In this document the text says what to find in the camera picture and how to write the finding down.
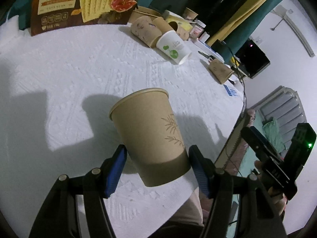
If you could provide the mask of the person's right hand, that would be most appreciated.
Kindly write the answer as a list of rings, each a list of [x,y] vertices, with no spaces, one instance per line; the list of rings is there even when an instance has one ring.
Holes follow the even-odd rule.
[[[262,170],[262,162],[259,160],[256,160],[254,162],[254,166],[256,168],[256,170],[260,173],[259,175],[257,175],[259,180],[263,179],[263,170]],[[272,203],[274,204],[280,218],[283,220],[285,217],[285,208],[287,205],[287,198],[286,196],[275,190],[273,187],[270,187],[269,189],[267,189],[269,196],[271,197]]]

